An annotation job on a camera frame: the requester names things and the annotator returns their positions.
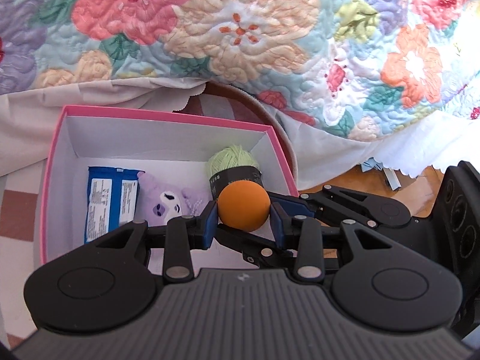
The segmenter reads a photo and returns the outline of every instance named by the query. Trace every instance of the orange flower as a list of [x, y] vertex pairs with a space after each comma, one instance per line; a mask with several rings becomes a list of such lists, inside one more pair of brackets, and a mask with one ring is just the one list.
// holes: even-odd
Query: orange flower
[[390, 52], [383, 65], [380, 78], [388, 85], [403, 86], [402, 104], [411, 108], [426, 98], [430, 103], [440, 100], [442, 71], [440, 54], [428, 47], [428, 28], [417, 24], [415, 28], [403, 27], [398, 33], [400, 52]]

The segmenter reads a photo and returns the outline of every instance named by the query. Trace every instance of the ribbed surface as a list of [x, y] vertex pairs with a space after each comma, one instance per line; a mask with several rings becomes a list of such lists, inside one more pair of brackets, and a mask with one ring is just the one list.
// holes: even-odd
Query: ribbed surface
[[321, 288], [282, 271], [203, 270], [168, 286], [141, 319], [94, 337], [40, 331], [22, 360], [461, 360], [447, 330], [393, 337], [337, 312]]

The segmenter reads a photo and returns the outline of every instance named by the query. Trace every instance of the blue snack package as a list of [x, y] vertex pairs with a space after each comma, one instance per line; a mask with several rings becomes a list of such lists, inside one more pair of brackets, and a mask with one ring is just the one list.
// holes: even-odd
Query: blue snack package
[[88, 167], [85, 243], [134, 219], [138, 172], [108, 166]]

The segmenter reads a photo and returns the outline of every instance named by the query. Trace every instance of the pink box rim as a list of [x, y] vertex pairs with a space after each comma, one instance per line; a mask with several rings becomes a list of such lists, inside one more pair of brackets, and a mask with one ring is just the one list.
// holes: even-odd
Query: pink box rim
[[45, 176], [42, 188], [42, 203], [40, 206], [40, 228], [39, 228], [39, 246], [40, 246], [40, 263], [43, 265], [47, 260], [46, 246], [46, 220], [47, 220], [47, 200], [49, 195], [49, 180], [52, 166], [52, 159], [55, 154], [57, 140], [60, 127], [63, 120], [67, 116], [90, 116], [90, 117], [113, 117], [119, 119], [139, 119], [139, 120], [156, 120], [163, 122], [176, 122], [197, 124], [204, 126], [216, 126], [226, 128], [237, 128], [239, 130], [264, 131], [270, 138], [274, 151], [277, 155], [278, 162], [285, 176], [286, 184], [292, 196], [298, 195], [295, 181], [290, 171], [289, 164], [278, 141], [275, 130], [272, 126], [241, 122], [238, 120], [219, 119], [215, 117], [188, 115], [173, 112], [148, 111], [141, 109], [116, 108], [116, 107], [100, 107], [94, 105], [66, 105], [63, 107], [60, 118], [53, 134], [50, 146], [49, 157], [46, 161]]

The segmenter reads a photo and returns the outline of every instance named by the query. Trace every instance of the green yarn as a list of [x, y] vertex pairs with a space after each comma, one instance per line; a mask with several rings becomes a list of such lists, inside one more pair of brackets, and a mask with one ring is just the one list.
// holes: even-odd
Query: green yarn
[[208, 178], [214, 174], [235, 167], [256, 167], [259, 169], [258, 162], [240, 146], [230, 146], [219, 151], [207, 163]]

